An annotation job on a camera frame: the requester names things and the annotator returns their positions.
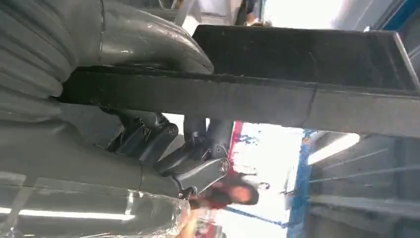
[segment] plastic wrap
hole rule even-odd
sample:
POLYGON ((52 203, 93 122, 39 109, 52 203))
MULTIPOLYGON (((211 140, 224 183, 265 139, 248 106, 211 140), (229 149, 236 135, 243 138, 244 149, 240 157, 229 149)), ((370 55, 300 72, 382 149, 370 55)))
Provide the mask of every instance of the plastic wrap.
POLYGON ((186 200, 56 179, 27 187, 0 178, 0 194, 6 192, 0 237, 174 238, 190 216, 186 200))

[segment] black metal beam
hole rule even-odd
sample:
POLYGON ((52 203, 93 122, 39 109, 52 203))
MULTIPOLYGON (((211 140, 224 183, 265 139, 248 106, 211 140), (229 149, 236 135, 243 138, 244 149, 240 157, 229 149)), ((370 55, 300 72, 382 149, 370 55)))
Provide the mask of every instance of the black metal beam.
POLYGON ((86 68, 62 102, 420 138, 420 97, 405 91, 263 78, 86 68))
POLYGON ((193 38, 219 74, 420 90, 396 32, 200 25, 193 38))

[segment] blue metal pole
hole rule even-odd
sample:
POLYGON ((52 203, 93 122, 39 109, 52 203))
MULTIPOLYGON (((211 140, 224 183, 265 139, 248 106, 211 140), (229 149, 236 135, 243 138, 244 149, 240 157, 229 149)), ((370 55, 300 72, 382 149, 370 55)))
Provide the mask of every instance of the blue metal pole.
POLYGON ((239 215, 242 215, 242 216, 255 218, 255 219, 258 219, 258 220, 261 220, 261 221, 264 221, 264 222, 272 223, 272 224, 281 226, 282 228, 286 228, 286 226, 287 226, 286 223, 272 221, 272 220, 269 220, 269 219, 266 219, 266 218, 262 218, 262 217, 253 215, 251 213, 243 212, 241 210, 238 210, 238 209, 235 209, 235 208, 232 208, 232 207, 226 207, 226 208, 224 208, 224 210, 229 211, 229 212, 233 212, 233 213, 236 213, 236 214, 239 214, 239 215))
POLYGON ((288 223, 288 238, 302 237, 304 232, 303 223, 308 202, 309 178, 311 176, 311 167, 308 165, 310 152, 309 138, 311 134, 313 134, 313 131, 305 130, 302 139, 294 190, 295 196, 292 201, 288 223))

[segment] woman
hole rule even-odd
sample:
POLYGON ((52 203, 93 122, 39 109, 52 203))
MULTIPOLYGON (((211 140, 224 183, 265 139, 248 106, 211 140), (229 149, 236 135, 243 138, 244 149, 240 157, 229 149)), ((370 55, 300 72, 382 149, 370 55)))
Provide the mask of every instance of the woman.
POLYGON ((191 197, 190 205, 192 209, 222 209, 230 204, 255 205, 259 196, 252 185, 244 182, 240 176, 232 175, 214 183, 200 196, 191 197))

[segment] ceiling light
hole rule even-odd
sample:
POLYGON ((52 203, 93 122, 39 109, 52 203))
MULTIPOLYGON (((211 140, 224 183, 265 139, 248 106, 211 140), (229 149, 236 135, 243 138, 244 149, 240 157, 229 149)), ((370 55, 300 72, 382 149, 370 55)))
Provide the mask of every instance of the ceiling light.
POLYGON ((355 145, 360 140, 360 136, 354 133, 346 134, 333 141, 331 144, 309 155, 308 164, 314 164, 325 158, 328 158, 338 152, 348 149, 355 145))
MULTIPOLYGON (((9 214, 10 208, 0 207, 0 213, 9 214)), ((63 218, 85 218, 85 219, 103 219, 103 220, 122 220, 128 221, 133 219, 134 215, 113 214, 113 213, 96 213, 96 212, 61 212, 61 211, 40 211, 40 210, 20 210, 19 215, 34 217, 63 217, 63 218)))

